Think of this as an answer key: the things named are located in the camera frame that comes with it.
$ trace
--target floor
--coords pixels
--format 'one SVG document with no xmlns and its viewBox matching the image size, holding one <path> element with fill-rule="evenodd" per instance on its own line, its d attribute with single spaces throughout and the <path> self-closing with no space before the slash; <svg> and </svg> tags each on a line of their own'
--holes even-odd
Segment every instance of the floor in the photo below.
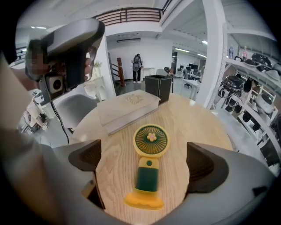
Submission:
<svg viewBox="0 0 281 225">
<path fill-rule="evenodd" d="M 133 83 L 133 80 L 126 80 L 125 81 L 126 86 L 120 87 L 119 93 L 124 94 L 128 93 L 134 90 L 145 88 L 145 81 L 142 83 Z M 181 93 L 181 89 L 183 86 L 183 81 L 180 78 L 174 78 L 174 93 L 180 94 L 186 98 L 189 97 L 191 93 L 191 88 L 184 87 Z M 67 139 L 66 136 L 61 128 L 61 124 L 59 123 L 59 120 L 57 117 L 50 119 L 48 122 L 48 128 L 46 130 L 39 129 L 36 133 L 32 134 L 34 135 L 34 138 L 41 144 L 50 145 L 51 147 L 59 147 L 62 145 L 67 145 Z M 71 139 L 72 134 L 69 130 L 66 129 L 68 138 Z"/>
</svg>

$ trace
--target black cable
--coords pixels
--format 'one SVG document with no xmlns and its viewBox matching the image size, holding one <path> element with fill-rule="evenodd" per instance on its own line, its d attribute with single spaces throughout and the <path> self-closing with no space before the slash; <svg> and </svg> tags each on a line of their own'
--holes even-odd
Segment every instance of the black cable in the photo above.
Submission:
<svg viewBox="0 0 281 225">
<path fill-rule="evenodd" d="M 69 144 L 69 138 L 68 138 L 68 135 L 67 135 L 67 133 L 66 133 L 66 131 L 65 131 L 65 127 L 64 127 L 64 125 L 63 125 L 63 122 L 62 122 L 62 120 L 61 120 L 61 117 L 59 116 L 59 114 L 58 114 L 58 112 L 57 112 L 57 110 L 56 110 L 56 108 L 55 108 L 53 102 L 51 102 L 51 106 L 52 106 L 52 109 L 53 109 L 54 113 L 55 113 L 56 116 L 58 117 L 58 120 L 59 120 L 60 123 L 61 123 L 62 130 L 63 130 L 63 132 L 65 133 L 66 138 L 67 138 L 67 144 Z"/>
</svg>

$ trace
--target wood grain surface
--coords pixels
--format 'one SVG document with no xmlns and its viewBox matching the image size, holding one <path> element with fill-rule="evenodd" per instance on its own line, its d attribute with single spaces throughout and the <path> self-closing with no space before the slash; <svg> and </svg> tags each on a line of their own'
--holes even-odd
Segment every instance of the wood grain surface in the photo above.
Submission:
<svg viewBox="0 0 281 225">
<path fill-rule="evenodd" d="M 123 202 L 137 178 L 139 156 L 133 148 L 133 134 L 147 123 L 162 126 L 171 139 L 170 149 L 160 158 L 158 191 L 165 204 L 160 211 L 132 208 Z M 170 94 L 169 101 L 156 112 L 112 135 L 101 126 L 98 111 L 92 110 L 80 122 L 70 143 L 95 139 L 101 139 L 101 160 L 96 172 L 105 212 L 127 223 L 142 225 L 161 219 L 183 201 L 189 181 L 187 142 L 232 150 L 219 120 L 209 110 L 176 94 Z"/>
</svg>

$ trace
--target white pillar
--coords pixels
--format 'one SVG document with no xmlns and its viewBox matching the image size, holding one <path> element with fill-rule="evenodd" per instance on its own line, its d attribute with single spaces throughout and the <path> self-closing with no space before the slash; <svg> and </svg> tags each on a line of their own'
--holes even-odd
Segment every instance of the white pillar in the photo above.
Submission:
<svg viewBox="0 0 281 225">
<path fill-rule="evenodd" d="M 103 76 L 104 85 L 107 92 L 107 97 L 112 98 L 116 96 L 113 80 L 111 76 L 111 70 L 108 60 L 108 51 L 107 51 L 107 43 L 106 43 L 106 35 L 104 34 L 100 47 L 97 50 L 97 56 L 95 58 L 95 62 L 101 62 L 101 75 Z"/>
<path fill-rule="evenodd" d="M 225 65 L 225 63 L 223 65 L 226 57 L 223 55 L 223 48 L 225 48 L 223 25 L 226 21 L 221 0 L 203 0 L 203 5 L 207 21 L 208 47 L 204 76 L 196 102 L 210 108 L 209 103 L 220 77 L 221 68 Z"/>
</svg>

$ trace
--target white book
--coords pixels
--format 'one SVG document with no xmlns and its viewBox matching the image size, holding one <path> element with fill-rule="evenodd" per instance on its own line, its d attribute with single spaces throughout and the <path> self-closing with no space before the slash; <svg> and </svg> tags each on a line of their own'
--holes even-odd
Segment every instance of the white book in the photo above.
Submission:
<svg viewBox="0 0 281 225">
<path fill-rule="evenodd" d="M 99 102 L 97 110 L 101 125 L 109 134 L 113 134 L 157 110 L 159 100 L 157 96 L 136 90 Z"/>
</svg>

